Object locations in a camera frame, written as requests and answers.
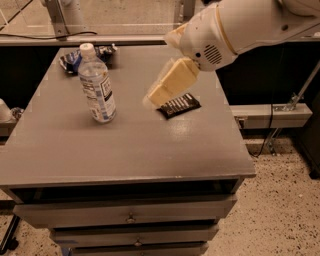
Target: speckled floor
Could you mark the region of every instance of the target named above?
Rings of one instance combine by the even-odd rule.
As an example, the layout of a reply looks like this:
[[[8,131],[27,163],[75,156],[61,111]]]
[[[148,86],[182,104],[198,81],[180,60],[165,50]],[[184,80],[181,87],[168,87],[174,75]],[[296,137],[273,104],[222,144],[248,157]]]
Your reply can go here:
[[[257,153],[261,139],[245,140]],[[257,176],[238,190],[238,202],[204,256],[320,255],[320,181],[309,178],[309,167],[293,140],[276,141],[277,156],[263,151],[253,158]],[[0,216],[3,234],[10,217]],[[62,255],[49,232],[22,221],[16,232],[19,247],[7,256]]]

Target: gray cabinet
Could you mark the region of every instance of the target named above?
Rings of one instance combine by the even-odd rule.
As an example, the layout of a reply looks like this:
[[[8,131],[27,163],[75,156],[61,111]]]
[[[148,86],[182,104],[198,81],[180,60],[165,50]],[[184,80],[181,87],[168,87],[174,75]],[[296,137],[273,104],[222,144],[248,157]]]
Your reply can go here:
[[[119,47],[110,69],[117,116],[101,125],[78,78],[58,65],[72,50],[59,51],[0,154],[14,213],[73,255],[203,254],[255,176],[215,73],[188,90],[200,109],[165,120],[142,99],[179,53]]]

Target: bottle cap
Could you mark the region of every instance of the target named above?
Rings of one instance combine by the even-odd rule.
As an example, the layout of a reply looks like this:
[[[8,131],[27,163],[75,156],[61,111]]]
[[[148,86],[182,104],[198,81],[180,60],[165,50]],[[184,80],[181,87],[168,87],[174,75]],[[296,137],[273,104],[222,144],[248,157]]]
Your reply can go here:
[[[96,51],[93,44],[85,43],[80,45],[80,52],[82,57],[92,57],[96,56]]]

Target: drawer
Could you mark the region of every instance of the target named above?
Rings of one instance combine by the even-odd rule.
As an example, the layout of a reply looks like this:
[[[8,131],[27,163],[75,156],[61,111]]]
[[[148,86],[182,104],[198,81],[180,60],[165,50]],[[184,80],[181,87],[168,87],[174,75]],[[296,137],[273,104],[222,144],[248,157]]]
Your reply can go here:
[[[132,246],[101,247],[74,249],[72,256],[200,256],[207,249],[207,243],[150,245],[139,248]]]
[[[214,221],[172,222],[104,228],[62,229],[51,233],[61,247],[97,247],[209,241],[218,232]]]
[[[67,228],[220,219],[235,195],[17,205],[14,213],[35,228]]]

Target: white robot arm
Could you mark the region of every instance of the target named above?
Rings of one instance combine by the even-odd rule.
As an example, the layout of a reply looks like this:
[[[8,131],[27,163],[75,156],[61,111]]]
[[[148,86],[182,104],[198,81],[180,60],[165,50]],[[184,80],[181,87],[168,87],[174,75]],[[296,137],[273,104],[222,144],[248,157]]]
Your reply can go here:
[[[213,71],[253,48],[319,31],[319,0],[223,0],[195,15],[175,45],[200,70]]]

